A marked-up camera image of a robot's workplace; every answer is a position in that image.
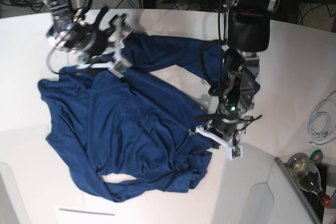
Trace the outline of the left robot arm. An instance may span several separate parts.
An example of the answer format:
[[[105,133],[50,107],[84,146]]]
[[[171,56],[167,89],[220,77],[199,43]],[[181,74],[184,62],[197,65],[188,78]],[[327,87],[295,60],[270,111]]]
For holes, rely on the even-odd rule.
[[[259,70],[258,53],[269,46],[270,20],[280,0],[220,0],[218,79],[210,95],[218,97],[215,114],[207,119],[208,131],[228,142],[255,121],[245,114],[254,107]]]

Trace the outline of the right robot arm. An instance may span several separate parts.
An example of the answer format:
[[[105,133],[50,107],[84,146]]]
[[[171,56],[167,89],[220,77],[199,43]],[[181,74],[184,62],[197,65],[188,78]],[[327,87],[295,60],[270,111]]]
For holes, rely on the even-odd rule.
[[[93,0],[43,0],[49,7],[53,25],[47,32],[47,40],[52,47],[64,52],[80,52],[91,58],[113,49],[115,43],[109,40],[113,28],[99,28],[109,8],[104,6],[95,21],[88,24],[86,13],[91,9]]]

